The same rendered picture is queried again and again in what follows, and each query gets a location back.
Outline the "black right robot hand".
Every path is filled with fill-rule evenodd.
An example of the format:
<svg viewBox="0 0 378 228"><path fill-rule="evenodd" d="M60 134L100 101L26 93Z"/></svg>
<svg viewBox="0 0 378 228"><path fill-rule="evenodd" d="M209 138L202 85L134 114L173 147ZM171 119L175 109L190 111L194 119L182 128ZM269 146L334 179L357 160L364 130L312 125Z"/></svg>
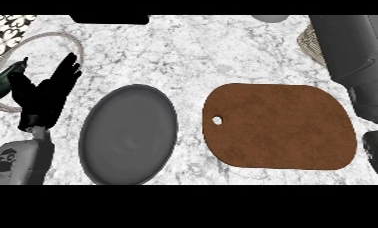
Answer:
<svg viewBox="0 0 378 228"><path fill-rule="evenodd" d="M362 141L364 149L368 155L368 161L376 172L378 173L378 131L367 132Z"/></svg>

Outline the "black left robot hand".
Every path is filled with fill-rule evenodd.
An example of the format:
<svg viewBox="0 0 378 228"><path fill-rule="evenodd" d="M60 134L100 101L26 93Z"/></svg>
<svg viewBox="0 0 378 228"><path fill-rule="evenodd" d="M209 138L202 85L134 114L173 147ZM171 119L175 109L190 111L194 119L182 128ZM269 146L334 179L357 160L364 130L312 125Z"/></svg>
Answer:
<svg viewBox="0 0 378 228"><path fill-rule="evenodd" d="M67 97L82 76L77 55L70 53L55 73L39 85L30 78L13 72L8 79L13 87L13 98L23 108L18 128L29 132L36 126L51 129L60 119Z"/></svg>

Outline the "brown wooden cutting board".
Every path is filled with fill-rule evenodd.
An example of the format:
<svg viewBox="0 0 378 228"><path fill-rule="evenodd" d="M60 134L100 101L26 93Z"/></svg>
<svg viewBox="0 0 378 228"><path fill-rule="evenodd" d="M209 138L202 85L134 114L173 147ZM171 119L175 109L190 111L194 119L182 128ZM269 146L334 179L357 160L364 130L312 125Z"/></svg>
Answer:
<svg viewBox="0 0 378 228"><path fill-rule="evenodd" d="M203 133L215 156L235 167L339 170L357 154L348 112L308 85L218 87L204 103Z"/></svg>

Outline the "beige wicker basket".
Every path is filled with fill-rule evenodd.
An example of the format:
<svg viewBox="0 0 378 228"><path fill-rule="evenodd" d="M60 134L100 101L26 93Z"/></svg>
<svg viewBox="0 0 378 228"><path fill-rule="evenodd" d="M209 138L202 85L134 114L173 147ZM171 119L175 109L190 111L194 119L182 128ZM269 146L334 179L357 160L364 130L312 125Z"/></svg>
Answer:
<svg viewBox="0 0 378 228"><path fill-rule="evenodd" d="M306 55L323 65L327 65L327 61L323 55L323 49L318 42L318 37L312 25L308 25L303 33L297 37L297 44Z"/></svg>

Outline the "dark green object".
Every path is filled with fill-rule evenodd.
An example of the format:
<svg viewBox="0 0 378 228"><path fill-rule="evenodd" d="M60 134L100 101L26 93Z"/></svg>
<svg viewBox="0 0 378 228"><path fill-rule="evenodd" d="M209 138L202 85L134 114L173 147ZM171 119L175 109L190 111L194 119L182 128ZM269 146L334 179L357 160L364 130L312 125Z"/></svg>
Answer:
<svg viewBox="0 0 378 228"><path fill-rule="evenodd" d="M29 58L24 58L23 61L15 62L8 68L7 70L0 73L0 98L4 98L13 89L11 83L10 83L10 79L8 79L8 75L11 73L24 73L26 69L27 69L27 64L29 62Z"/></svg>

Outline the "grey oval plate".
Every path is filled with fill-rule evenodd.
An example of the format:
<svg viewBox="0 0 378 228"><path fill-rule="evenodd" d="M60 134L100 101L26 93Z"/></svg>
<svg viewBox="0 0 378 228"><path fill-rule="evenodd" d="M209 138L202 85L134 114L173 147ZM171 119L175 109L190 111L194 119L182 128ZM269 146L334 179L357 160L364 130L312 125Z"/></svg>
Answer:
<svg viewBox="0 0 378 228"><path fill-rule="evenodd" d="M178 139L166 94L142 84L114 90L88 115L79 141L86 175L100 185L144 184L162 171Z"/></svg>

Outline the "black white patterned panel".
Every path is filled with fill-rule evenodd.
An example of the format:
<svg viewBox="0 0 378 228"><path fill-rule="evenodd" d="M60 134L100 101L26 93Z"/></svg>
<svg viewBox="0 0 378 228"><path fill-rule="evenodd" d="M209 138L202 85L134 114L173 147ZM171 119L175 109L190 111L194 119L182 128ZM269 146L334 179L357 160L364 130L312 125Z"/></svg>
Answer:
<svg viewBox="0 0 378 228"><path fill-rule="evenodd" d="M0 56L21 42L36 15L0 15Z"/></svg>

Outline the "black appliance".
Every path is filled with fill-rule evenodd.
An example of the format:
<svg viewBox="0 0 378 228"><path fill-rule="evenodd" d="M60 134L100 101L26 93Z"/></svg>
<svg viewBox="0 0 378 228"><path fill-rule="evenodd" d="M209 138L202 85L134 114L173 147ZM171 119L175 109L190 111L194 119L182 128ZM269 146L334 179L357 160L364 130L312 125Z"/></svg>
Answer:
<svg viewBox="0 0 378 228"><path fill-rule="evenodd" d="M73 20L83 24L132 24L147 25L150 23L148 15L73 15Z"/></svg>

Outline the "grey round object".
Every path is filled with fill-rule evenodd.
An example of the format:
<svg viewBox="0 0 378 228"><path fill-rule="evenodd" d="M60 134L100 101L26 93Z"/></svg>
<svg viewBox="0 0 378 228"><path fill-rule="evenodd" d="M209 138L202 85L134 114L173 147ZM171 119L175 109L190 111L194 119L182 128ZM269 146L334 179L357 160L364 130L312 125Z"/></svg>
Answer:
<svg viewBox="0 0 378 228"><path fill-rule="evenodd" d="M265 23L280 23L287 20L290 15L253 15L253 17Z"/></svg>

